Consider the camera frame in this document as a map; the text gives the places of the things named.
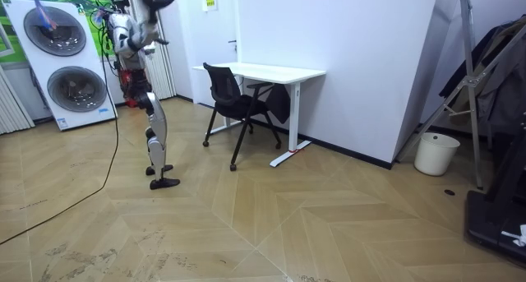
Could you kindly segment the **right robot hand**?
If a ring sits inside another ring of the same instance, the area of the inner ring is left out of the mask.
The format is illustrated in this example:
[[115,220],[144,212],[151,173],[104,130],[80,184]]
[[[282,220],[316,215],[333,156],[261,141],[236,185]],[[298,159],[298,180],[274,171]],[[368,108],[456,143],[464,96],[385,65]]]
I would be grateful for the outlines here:
[[148,14],[147,22],[149,24],[154,25],[158,22],[156,12],[162,8],[169,6],[175,0],[141,0],[141,1],[146,6],[146,10]]

